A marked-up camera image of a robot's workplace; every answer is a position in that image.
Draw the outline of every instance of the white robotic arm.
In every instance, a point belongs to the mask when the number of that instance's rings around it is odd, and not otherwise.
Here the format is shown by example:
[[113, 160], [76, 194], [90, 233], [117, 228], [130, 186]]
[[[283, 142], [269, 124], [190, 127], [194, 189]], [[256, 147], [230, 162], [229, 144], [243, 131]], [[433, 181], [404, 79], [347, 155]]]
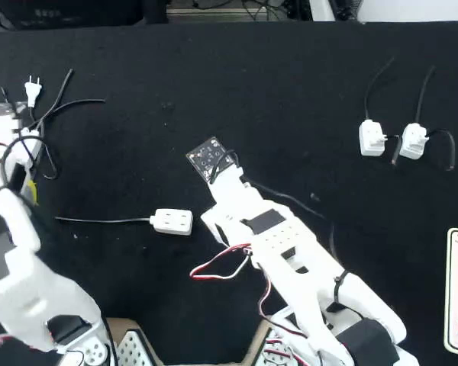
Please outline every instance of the white robotic arm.
[[[202, 220], [225, 245], [250, 243], [253, 265], [288, 305], [272, 321], [296, 332], [278, 326], [274, 330], [310, 364], [361, 366], [358, 353], [367, 350], [364, 346], [352, 349], [343, 339], [359, 338], [361, 333], [366, 338], [376, 332], [373, 341], [383, 345], [385, 339], [392, 348], [384, 358], [396, 366], [417, 365], [414, 356], [397, 346], [406, 336], [400, 318], [359, 277], [344, 271], [288, 207], [262, 199], [255, 187], [243, 183], [243, 169], [224, 151], [212, 138], [187, 154], [216, 201]], [[220, 167], [216, 179], [214, 167]], [[286, 319], [292, 313], [296, 325]]]
[[[76, 350], [91, 366], [115, 364], [98, 305], [76, 282], [54, 273], [34, 254], [39, 237], [23, 202], [3, 184], [0, 176], [0, 217], [14, 246], [0, 253], [8, 273], [0, 278], [0, 323], [9, 336], [43, 352]], [[55, 322], [61, 316], [77, 321]]]

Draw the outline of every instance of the white plastic part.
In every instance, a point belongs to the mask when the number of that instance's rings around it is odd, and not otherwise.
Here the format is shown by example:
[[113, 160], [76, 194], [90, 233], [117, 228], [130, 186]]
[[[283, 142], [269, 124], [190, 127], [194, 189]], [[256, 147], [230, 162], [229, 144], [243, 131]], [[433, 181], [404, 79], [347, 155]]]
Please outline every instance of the white plastic part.
[[43, 86], [39, 83], [39, 78], [37, 78], [37, 82], [32, 82], [32, 76], [29, 76], [29, 81], [24, 84], [24, 87], [27, 94], [27, 106], [34, 108], [36, 106], [37, 96]]
[[[278, 338], [278, 334], [274, 330], [271, 330], [268, 336], [263, 340], [263, 347], [261, 348], [258, 358], [254, 362], [254, 366], [298, 366], [297, 360], [292, 356], [290, 347], [286, 344], [279, 342], [266, 343], [267, 340], [276, 338]], [[281, 352], [286, 355], [291, 355], [291, 357], [287, 358], [285, 356], [272, 354], [265, 352], [265, 350]]]
[[[309, 364], [319, 364], [317, 352], [320, 352], [324, 365], [354, 366], [349, 352], [322, 319], [322, 312], [334, 302], [335, 278], [343, 274], [344, 268], [287, 206], [263, 200], [257, 189], [241, 182], [242, 174], [241, 167], [232, 165], [213, 184], [208, 184], [217, 204], [205, 212], [202, 219], [219, 242], [223, 242], [221, 230], [229, 246], [251, 243], [253, 264], [266, 272], [288, 304], [287, 311], [295, 314], [298, 329], [285, 318], [279, 319], [279, 323], [306, 334], [303, 338], [275, 327], [274, 330], [285, 337], [287, 345]], [[268, 210], [277, 211], [285, 220], [257, 235], [243, 224]], [[289, 249], [295, 254], [283, 258]], [[306, 273], [297, 272], [302, 267], [306, 268]], [[340, 303], [377, 320], [395, 345], [405, 338], [403, 322], [360, 278], [348, 274], [339, 288]], [[341, 331], [359, 320], [350, 310], [343, 310], [332, 318], [334, 328]], [[415, 366], [417, 361], [414, 360], [411, 355], [404, 356], [401, 364]]]
[[117, 348], [119, 366], [156, 366], [151, 362], [149, 352], [137, 332], [129, 331]]
[[[21, 131], [22, 136], [39, 136], [39, 131], [37, 130], [32, 130], [29, 131], [28, 128], [24, 128]], [[24, 140], [24, 144], [31, 153], [33, 157], [37, 156], [40, 150], [40, 145], [41, 142], [36, 139], [26, 139]], [[27, 151], [22, 143], [16, 143], [14, 147], [12, 148], [12, 153], [14, 154], [17, 162], [26, 168], [31, 168], [32, 166], [32, 161], [31, 158], [29, 157], [29, 154], [27, 154]]]
[[55, 316], [78, 315], [91, 324], [102, 322], [95, 301], [30, 250], [14, 248], [5, 253], [5, 262], [10, 273], [0, 280], [0, 323], [11, 336], [48, 352], [57, 348], [46, 327]]
[[380, 156], [385, 151], [386, 136], [382, 126], [372, 120], [364, 120], [360, 124], [360, 150], [363, 156]]
[[150, 224], [158, 233], [190, 235], [192, 233], [193, 214], [189, 210], [159, 208], [150, 217]]
[[420, 124], [408, 124], [402, 134], [402, 147], [400, 156], [417, 160], [424, 154], [424, 147], [429, 137], [426, 129]]
[[107, 359], [107, 348], [96, 336], [84, 342], [82, 347], [83, 354], [85, 355], [85, 363], [90, 366], [99, 366]]

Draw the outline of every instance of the black cable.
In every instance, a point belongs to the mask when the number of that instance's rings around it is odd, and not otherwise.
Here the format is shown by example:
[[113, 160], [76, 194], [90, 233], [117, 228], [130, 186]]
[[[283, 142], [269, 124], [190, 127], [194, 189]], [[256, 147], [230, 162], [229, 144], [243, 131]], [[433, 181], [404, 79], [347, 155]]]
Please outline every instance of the black cable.
[[391, 161], [391, 164], [393, 166], [397, 166], [398, 154], [400, 153], [400, 149], [402, 148], [402, 136], [388, 135], [387, 139], [397, 139], [397, 145], [395, 146], [394, 153], [392, 155], [392, 161]]
[[232, 159], [234, 160], [234, 164], [236, 164], [236, 167], [239, 168], [239, 156], [236, 154], [236, 152], [232, 149], [229, 149], [228, 151], [224, 152], [221, 157], [219, 158], [219, 160], [215, 163], [214, 165], [214, 168], [212, 168], [212, 172], [211, 172], [211, 177], [209, 178], [208, 182], [213, 185], [214, 182], [215, 182], [215, 179], [217, 178], [217, 176], [219, 175], [219, 171], [218, 171], [218, 168], [219, 168], [219, 165], [222, 163], [222, 161], [224, 159], [226, 159], [228, 156], [232, 156]]
[[75, 353], [75, 352], [78, 352], [78, 353], [81, 353], [82, 354], [82, 360], [80, 361], [80, 363], [78, 364], [78, 366], [82, 366], [84, 360], [85, 360], [85, 354], [81, 351], [78, 351], [78, 350], [71, 350], [71, 351], [66, 351], [66, 352], [72, 352], [72, 353]]
[[48, 158], [50, 160], [51, 168], [52, 168], [53, 173], [54, 173], [53, 176], [47, 176], [47, 175], [43, 174], [43, 177], [45, 177], [45, 179], [56, 179], [58, 177], [58, 170], [57, 170], [56, 164], [53, 161], [53, 157], [51, 156], [51, 154], [49, 152], [48, 145], [44, 141], [44, 138], [40, 137], [40, 136], [34, 136], [34, 135], [20, 136], [17, 139], [13, 140], [10, 143], [10, 145], [7, 146], [7, 149], [5, 149], [5, 151], [3, 152], [2, 161], [0, 162], [0, 170], [1, 170], [1, 174], [2, 174], [2, 180], [4, 182], [4, 186], [8, 187], [8, 185], [10, 184], [10, 181], [8, 180], [8, 177], [7, 177], [7, 172], [5, 171], [5, 163], [7, 162], [7, 158], [10, 155], [10, 153], [11, 153], [12, 149], [14, 148], [15, 144], [17, 144], [19, 142], [22, 142], [24, 140], [38, 140], [38, 141], [42, 142], [42, 144], [44, 145], [44, 148], [46, 150], [47, 156], [48, 156]]
[[49, 117], [51, 117], [54, 114], [57, 114], [57, 113], [61, 112], [61, 110], [65, 109], [65, 108], [69, 108], [69, 107], [72, 107], [72, 106], [78, 105], [78, 104], [87, 104], [87, 103], [105, 103], [105, 99], [78, 99], [76, 101], [69, 101], [69, 102], [67, 102], [65, 104], [61, 104], [59, 107], [53, 109], [51, 111], [51, 113], [49, 114]]
[[368, 113], [368, 98], [369, 98], [369, 93], [372, 91], [372, 87], [375, 85], [376, 80], [383, 74], [390, 66], [393, 64], [395, 61], [395, 57], [392, 57], [382, 68], [373, 76], [372, 80], [368, 84], [368, 88], [366, 88], [366, 93], [365, 93], [365, 119], [369, 119], [369, 113]]
[[443, 133], [446, 136], [448, 136], [448, 141], [450, 141], [450, 164], [446, 168], [446, 170], [447, 171], [454, 170], [455, 169], [455, 165], [456, 165], [456, 143], [455, 143], [455, 139], [453, 137], [453, 134], [450, 131], [445, 130], [443, 128], [437, 128], [436, 130], [431, 130], [430, 132], [428, 132], [426, 134], [426, 137], [432, 137], [432, 136], [437, 135], [439, 133]]
[[246, 10], [246, 13], [251, 17], [251, 19], [253, 19], [255, 21], [256, 18], [251, 14], [250, 9], [247, 8], [246, 2], [247, 2], [247, 0], [241, 0], [241, 4], [242, 4], [244, 10]]
[[108, 341], [110, 342], [110, 348], [112, 350], [112, 356], [114, 358], [114, 365], [118, 366], [117, 352], [115, 351], [114, 339], [112, 338], [112, 333], [110, 331], [110, 326], [108, 325], [107, 319], [102, 316], [102, 320], [105, 324], [105, 329], [107, 329]]
[[212, 6], [206, 6], [204, 8], [201, 8], [200, 5], [198, 4], [197, 1], [193, 1], [192, 2], [192, 6], [194, 8], [197, 8], [198, 10], [210, 10], [210, 9], [216, 9], [216, 8], [221, 8], [227, 4], [230, 4], [233, 0], [226, 0], [225, 2], [222, 2], [221, 4], [216, 4], [216, 5], [212, 5]]
[[307, 212], [310, 212], [311, 214], [317, 217], [320, 217], [321, 219], [327, 220], [327, 218], [323, 214], [318, 213], [316, 210], [312, 210], [310, 207], [303, 204], [297, 198], [290, 196], [288, 194], [282, 193], [282, 192], [275, 191], [274, 189], [271, 189], [269, 187], [266, 187], [265, 185], [262, 185], [258, 183], [257, 181], [254, 181], [252, 178], [248, 178], [246, 175], [244, 175], [243, 178], [246, 179], [246, 181], [248, 181], [255, 187], [258, 187], [260, 190], [265, 191], [266, 193], [270, 193], [277, 197], [286, 198], [287, 200], [292, 201], [294, 204], [297, 204], [301, 209], [306, 210]]
[[414, 122], [416, 124], [418, 124], [419, 120], [421, 119], [422, 101], [424, 100], [424, 93], [426, 92], [427, 83], [429, 82], [429, 79], [433, 75], [434, 70], [436, 70], [436, 66], [431, 66], [429, 70], [427, 71], [427, 74], [424, 77], [424, 80], [422, 82], [421, 92], [419, 93], [418, 105], [415, 110]]

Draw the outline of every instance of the black cloth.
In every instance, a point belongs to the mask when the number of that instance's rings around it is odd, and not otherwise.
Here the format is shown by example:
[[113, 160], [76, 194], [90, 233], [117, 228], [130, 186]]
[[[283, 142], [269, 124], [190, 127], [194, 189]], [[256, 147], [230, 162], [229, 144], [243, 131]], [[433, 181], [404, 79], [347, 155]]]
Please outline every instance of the black cloth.
[[[403, 319], [405, 349], [421, 364], [458, 364], [443, 347], [446, 234], [458, 227], [458, 156], [456, 170], [445, 172], [448, 145], [441, 137], [420, 160], [402, 158], [396, 169], [389, 163], [395, 142], [382, 157], [360, 155], [364, 91], [391, 56], [395, 64], [370, 96], [371, 118], [387, 134], [402, 133], [434, 64], [421, 123], [451, 130], [458, 154], [458, 23], [0, 34], [0, 85], [20, 99], [28, 76], [40, 76], [37, 116], [69, 68], [76, 74], [64, 101], [108, 99], [47, 123], [62, 171], [57, 181], [39, 181], [44, 213], [114, 219], [174, 207], [196, 217], [188, 238], [160, 235], [147, 224], [55, 223], [60, 240], [43, 240], [41, 257], [83, 286], [104, 315], [138, 321], [166, 364], [240, 361], [260, 321], [261, 274], [248, 266], [233, 281], [189, 279], [192, 268], [223, 247], [199, 219], [213, 201], [184, 154], [217, 136], [237, 151], [248, 176], [335, 222], [339, 259]], [[281, 202], [327, 247], [328, 222]], [[239, 260], [232, 255], [213, 270], [231, 273]]]

